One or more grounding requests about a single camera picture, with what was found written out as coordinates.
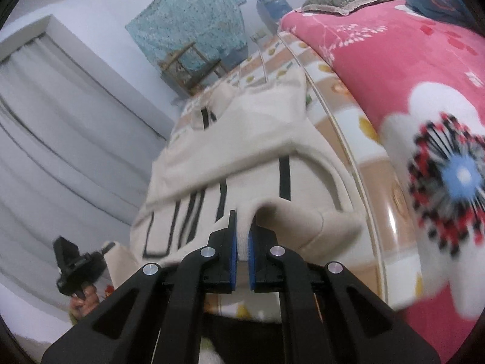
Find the person's left hand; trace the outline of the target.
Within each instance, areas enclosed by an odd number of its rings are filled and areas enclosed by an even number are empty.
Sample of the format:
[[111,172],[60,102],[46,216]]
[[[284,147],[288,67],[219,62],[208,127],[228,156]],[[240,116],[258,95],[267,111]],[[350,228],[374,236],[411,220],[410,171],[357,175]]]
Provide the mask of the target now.
[[99,296],[97,288],[89,285],[84,289],[85,298],[79,298],[74,295],[70,300],[69,315],[73,325],[86,317],[99,305]]

